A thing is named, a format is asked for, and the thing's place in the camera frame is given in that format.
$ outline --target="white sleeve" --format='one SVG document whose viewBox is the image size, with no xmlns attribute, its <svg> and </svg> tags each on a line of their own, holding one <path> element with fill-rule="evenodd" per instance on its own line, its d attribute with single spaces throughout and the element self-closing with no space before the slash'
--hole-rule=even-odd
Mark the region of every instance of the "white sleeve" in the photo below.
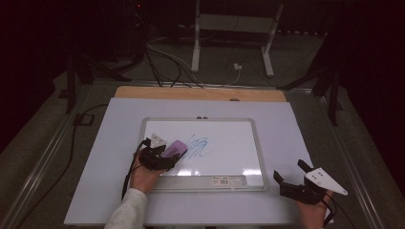
<svg viewBox="0 0 405 229">
<path fill-rule="evenodd" d="M 130 188 L 121 205 L 110 216 L 104 229 L 141 229 L 147 198 L 140 190 Z"/>
</svg>

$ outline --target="sticker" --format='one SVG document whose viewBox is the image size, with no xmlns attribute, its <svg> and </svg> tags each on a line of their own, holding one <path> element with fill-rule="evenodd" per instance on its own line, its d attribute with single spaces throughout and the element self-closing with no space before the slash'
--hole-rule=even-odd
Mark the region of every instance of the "sticker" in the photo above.
<svg viewBox="0 0 405 229">
<path fill-rule="evenodd" d="M 212 185 L 229 185 L 229 177 L 212 177 Z"/>
</svg>

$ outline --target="white tabletop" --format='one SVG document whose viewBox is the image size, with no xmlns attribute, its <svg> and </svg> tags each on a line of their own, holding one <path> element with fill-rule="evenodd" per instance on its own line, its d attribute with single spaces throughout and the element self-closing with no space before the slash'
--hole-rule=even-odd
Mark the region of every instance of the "white tabletop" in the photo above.
<svg viewBox="0 0 405 229">
<path fill-rule="evenodd" d="M 276 170 L 302 184 L 298 159 L 311 165 L 287 102 L 230 102 L 112 98 L 65 224 L 104 224 L 119 206 L 122 183 L 145 117 L 251 118 L 256 124 L 269 188 L 263 192 L 152 193 L 145 225 L 271 225 L 299 222 L 291 199 L 279 196 Z"/>
</svg>

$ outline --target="blue ink drawing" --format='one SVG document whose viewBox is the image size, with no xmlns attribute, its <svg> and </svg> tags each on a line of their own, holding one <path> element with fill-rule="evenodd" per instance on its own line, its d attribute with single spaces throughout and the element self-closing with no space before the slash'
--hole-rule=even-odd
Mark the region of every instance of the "blue ink drawing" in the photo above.
<svg viewBox="0 0 405 229">
<path fill-rule="evenodd" d="M 184 144 L 187 146 L 187 153 L 182 158 L 191 159 L 194 157 L 203 157 L 208 154 L 204 152 L 205 146 L 208 144 L 208 137 L 194 139 L 196 135 L 190 136 Z"/>
</svg>

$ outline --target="hand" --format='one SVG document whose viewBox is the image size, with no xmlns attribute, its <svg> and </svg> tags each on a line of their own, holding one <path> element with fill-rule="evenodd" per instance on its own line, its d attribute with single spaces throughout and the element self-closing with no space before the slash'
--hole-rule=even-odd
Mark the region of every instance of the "hand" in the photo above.
<svg viewBox="0 0 405 229">
<path fill-rule="evenodd" d="M 331 197 L 333 191 L 328 190 L 327 194 Z M 330 198 L 325 195 L 324 201 L 328 203 Z M 300 201 L 295 201 L 295 204 L 300 211 L 301 222 L 306 229 L 319 229 L 324 227 L 325 215 L 327 213 L 327 206 L 320 201 L 315 205 L 306 204 Z"/>
<path fill-rule="evenodd" d="M 138 157 L 133 164 L 134 172 L 131 174 L 130 178 L 130 188 L 135 188 L 140 190 L 144 194 L 148 194 L 152 191 L 155 182 L 158 180 L 160 175 L 164 173 L 164 170 L 152 171 L 148 170 L 139 163 Z"/>
</svg>

